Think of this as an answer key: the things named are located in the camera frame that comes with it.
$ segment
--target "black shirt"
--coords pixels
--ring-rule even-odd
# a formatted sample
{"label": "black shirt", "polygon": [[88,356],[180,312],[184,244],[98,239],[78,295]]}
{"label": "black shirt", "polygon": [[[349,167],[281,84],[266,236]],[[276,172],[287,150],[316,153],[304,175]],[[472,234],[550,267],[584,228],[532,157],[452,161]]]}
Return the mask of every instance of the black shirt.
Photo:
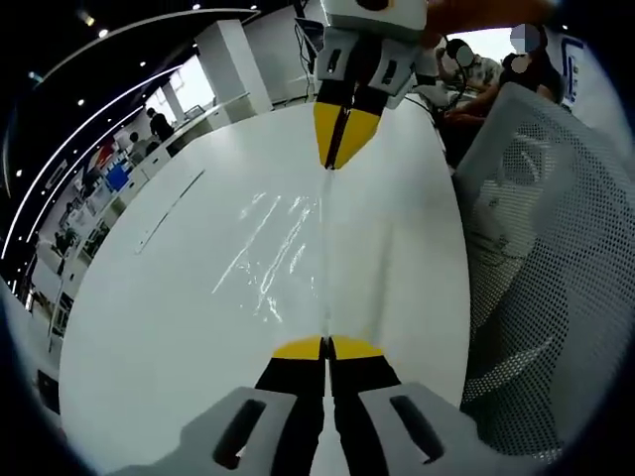
{"label": "black shirt", "polygon": [[533,58],[522,73],[512,68],[512,61],[519,56],[512,54],[503,60],[503,72],[498,80],[501,87],[511,81],[536,92],[538,86],[543,85],[552,91],[557,100],[563,97],[563,78],[554,69],[546,53]]}
{"label": "black shirt", "polygon": [[155,114],[150,121],[150,130],[154,135],[159,136],[162,142],[175,133],[175,130],[168,124],[166,116],[161,113]]}

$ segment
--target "office chair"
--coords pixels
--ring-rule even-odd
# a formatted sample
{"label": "office chair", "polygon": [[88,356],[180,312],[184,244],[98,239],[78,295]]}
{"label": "office chair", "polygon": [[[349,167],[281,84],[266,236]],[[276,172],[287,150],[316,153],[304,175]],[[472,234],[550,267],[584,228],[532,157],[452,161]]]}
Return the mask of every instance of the office chair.
{"label": "office chair", "polygon": [[456,170],[471,286],[461,410],[501,453],[558,459],[619,373],[635,321],[629,159],[509,83]]}

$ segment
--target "white table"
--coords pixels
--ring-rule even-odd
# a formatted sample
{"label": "white table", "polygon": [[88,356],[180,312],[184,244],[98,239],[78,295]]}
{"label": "white table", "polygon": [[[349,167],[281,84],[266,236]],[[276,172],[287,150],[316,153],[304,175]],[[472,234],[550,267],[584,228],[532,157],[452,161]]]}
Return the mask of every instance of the white table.
{"label": "white table", "polygon": [[[64,431],[99,471],[163,457],[277,346],[325,330],[372,341],[402,381],[459,404],[467,261],[427,113],[386,111],[335,173],[323,239],[328,174],[301,105],[196,139],[126,209],[84,277],[61,362]],[[314,474],[347,474],[326,400]]]}

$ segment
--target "white column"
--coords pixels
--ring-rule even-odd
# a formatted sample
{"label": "white column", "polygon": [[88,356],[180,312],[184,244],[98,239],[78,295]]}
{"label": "white column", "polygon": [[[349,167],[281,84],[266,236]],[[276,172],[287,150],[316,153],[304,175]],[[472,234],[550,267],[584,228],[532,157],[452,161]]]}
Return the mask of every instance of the white column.
{"label": "white column", "polygon": [[177,122],[179,123],[184,122],[186,120],[186,112],[183,110],[183,107],[181,107],[181,103],[179,102],[179,99],[177,98],[175,89],[172,87],[169,81],[161,89],[163,90],[163,93],[166,96],[166,101],[168,101],[168,104],[170,105],[172,112],[175,113]]}
{"label": "white column", "polygon": [[196,37],[200,65],[218,97],[230,101],[245,92],[257,114],[273,109],[260,69],[238,20],[216,22]]}

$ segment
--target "window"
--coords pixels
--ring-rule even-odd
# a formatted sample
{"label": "window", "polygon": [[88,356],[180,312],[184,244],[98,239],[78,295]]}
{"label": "window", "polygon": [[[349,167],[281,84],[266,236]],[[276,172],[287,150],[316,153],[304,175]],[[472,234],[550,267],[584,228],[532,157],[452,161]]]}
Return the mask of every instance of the window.
{"label": "window", "polygon": [[196,106],[205,107],[215,97],[196,56],[188,59],[181,69],[170,77],[170,84],[184,112]]}
{"label": "window", "polygon": [[170,104],[168,104],[168,100],[161,89],[157,89],[155,93],[148,98],[146,109],[150,109],[151,107],[166,116],[169,123],[174,124],[177,122],[177,116],[172,112],[172,108]]}

